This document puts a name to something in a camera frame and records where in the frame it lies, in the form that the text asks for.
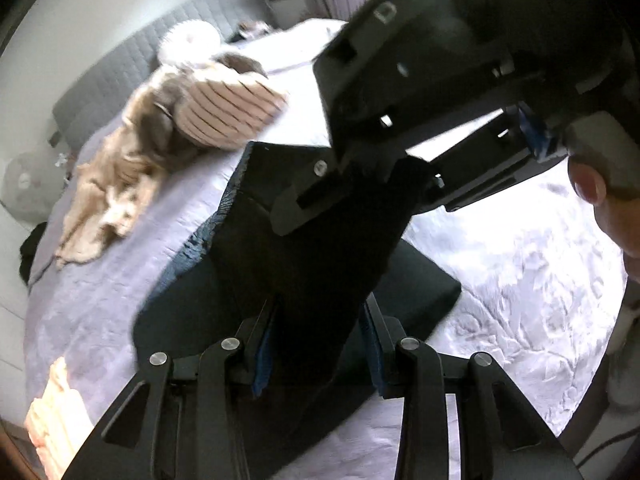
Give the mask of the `person's right hand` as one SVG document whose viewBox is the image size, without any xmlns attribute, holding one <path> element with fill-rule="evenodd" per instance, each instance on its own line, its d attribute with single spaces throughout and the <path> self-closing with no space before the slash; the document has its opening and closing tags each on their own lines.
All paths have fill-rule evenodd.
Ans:
<svg viewBox="0 0 640 480">
<path fill-rule="evenodd" d="M 639 279 L 639 147 L 611 115 L 597 112 L 566 133 L 568 176 L 593 208 L 598 227 L 623 251 L 624 266 Z"/>
</svg>

